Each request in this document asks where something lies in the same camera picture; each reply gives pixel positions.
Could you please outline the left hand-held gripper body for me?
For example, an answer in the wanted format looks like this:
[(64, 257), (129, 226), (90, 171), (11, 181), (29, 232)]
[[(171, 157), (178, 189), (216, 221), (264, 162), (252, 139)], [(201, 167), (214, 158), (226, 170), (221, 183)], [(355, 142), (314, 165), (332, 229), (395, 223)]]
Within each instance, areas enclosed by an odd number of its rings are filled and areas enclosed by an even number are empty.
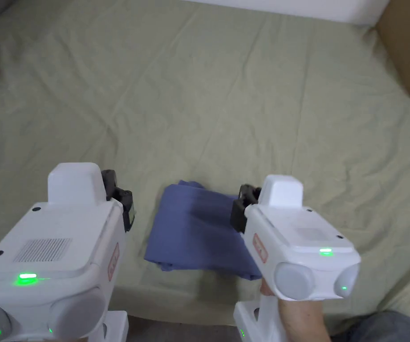
[(0, 342), (124, 342), (109, 304), (125, 249), (126, 205), (113, 170), (60, 163), (48, 200), (0, 241)]

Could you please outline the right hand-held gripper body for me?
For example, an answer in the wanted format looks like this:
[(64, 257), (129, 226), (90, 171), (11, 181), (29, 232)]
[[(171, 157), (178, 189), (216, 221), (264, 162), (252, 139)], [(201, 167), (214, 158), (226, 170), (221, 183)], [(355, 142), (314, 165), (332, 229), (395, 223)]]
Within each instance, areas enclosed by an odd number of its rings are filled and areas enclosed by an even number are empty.
[(268, 175), (262, 187), (244, 184), (236, 200), (246, 200), (241, 234), (273, 296), (239, 301), (234, 320), (243, 342), (285, 342), (277, 308), (286, 301), (347, 298), (361, 257), (354, 245), (315, 210), (303, 205), (303, 184), (293, 176)]

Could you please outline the person's right hand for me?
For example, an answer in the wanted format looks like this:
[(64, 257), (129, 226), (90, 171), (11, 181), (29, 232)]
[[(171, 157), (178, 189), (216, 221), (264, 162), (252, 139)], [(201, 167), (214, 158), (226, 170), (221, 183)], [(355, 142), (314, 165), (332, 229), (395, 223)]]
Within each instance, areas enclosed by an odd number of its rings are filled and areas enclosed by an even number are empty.
[(330, 342), (322, 301), (278, 299), (278, 311), (289, 342)]

